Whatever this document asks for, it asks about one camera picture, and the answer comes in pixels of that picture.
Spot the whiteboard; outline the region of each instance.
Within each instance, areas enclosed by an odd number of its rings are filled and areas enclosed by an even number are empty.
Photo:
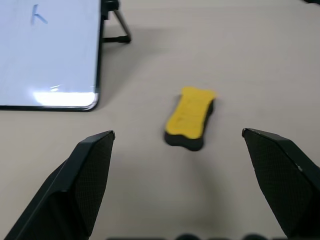
[[[0,109],[92,109],[100,21],[99,0],[0,0]]]

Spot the yellow sponge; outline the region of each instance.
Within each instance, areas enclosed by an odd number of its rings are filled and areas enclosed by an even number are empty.
[[[174,113],[165,126],[165,141],[171,146],[182,146],[198,151],[204,145],[204,131],[213,112],[216,93],[195,87],[184,87]]]

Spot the table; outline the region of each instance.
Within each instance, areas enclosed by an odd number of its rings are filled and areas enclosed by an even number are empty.
[[[183,2],[123,0],[133,42],[103,47],[95,111],[0,112],[0,238],[74,146],[105,130],[116,139],[91,240],[284,236],[241,131],[280,134],[320,165],[320,8],[298,0]],[[121,31],[116,21],[105,27],[110,37]],[[219,94],[199,152],[163,141],[189,85]]]

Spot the blue marker writing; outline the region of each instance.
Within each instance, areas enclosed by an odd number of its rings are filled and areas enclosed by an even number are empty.
[[[38,4],[34,5],[32,8],[31,25],[35,24],[35,17],[40,19],[44,24],[48,24],[48,21],[45,20],[45,18],[43,16],[41,16],[40,14],[37,13],[37,9],[38,9]]]

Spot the black metal stand leg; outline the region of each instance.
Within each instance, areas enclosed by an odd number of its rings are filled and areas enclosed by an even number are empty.
[[[118,36],[118,37],[105,37],[103,38],[103,42],[104,43],[124,43],[124,44],[128,44],[131,42],[131,32],[129,30],[129,27],[124,19],[124,17],[122,16],[121,12],[119,9],[114,10],[114,15],[115,17],[118,19],[122,29],[125,32],[125,36]]]

